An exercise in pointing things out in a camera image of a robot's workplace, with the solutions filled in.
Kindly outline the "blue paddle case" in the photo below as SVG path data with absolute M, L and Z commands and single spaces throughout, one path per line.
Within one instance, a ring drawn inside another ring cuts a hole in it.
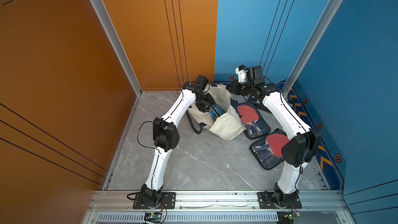
M 214 104 L 210 106 L 209 113 L 214 118 L 218 118 L 225 114 L 225 111 L 219 105 Z

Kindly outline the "cream canvas tote bag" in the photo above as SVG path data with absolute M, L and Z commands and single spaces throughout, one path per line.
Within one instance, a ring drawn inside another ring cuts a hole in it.
M 214 105 L 201 111 L 199 105 L 193 103 L 187 110 L 189 120 L 195 120 L 200 125 L 196 132 L 208 129 L 223 140 L 231 141 L 245 131 L 226 86 L 213 84 L 207 86 L 205 91 L 214 100 Z

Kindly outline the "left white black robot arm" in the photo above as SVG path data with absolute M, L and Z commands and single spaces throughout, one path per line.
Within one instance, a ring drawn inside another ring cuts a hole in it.
M 194 82 L 186 82 L 173 106 L 160 118 L 152 123 L 154 140 L 154 158 L 146 182 L 143 184 L 140 196 L 149 207 L 161 204 L 161 192 L 164 185 L 164 174 L 172 151 L 179 143 L 178 125 L 188 108 L 203 100 L 208 84 L 205 76 L 199 75 Z

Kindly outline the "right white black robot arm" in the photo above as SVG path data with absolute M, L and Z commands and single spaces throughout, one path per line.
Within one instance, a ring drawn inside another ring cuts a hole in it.
M 297 184 L 304 169 L 317 154 L 322 135 L 313 130 L 288 105 L 274 83 L 266 83 L 261 66 L 235 69 L 238 79 L 227 86 L 236 95 L 252 95 L 276 118 L 289 140 L 281 148 L 284 167 L 271 197 L 278 208 L 291 207 L 299 199 Z

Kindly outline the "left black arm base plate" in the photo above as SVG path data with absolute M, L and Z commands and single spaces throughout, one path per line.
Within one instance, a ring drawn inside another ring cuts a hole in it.
M 143 193 L 139 193 L 135 196 L 133 202 L 134 209 L 174 209 L 176 203 L 175 192 L 161 192 L 145 196 Z

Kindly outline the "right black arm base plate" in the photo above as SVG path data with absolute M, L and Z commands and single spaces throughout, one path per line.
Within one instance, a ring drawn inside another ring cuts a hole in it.
M 279 191 L 262 191 L 257 193 L 261 209 L 301 209 L 302 203 L 299 198 L 299 191 L 291 194 L 283 194 Z

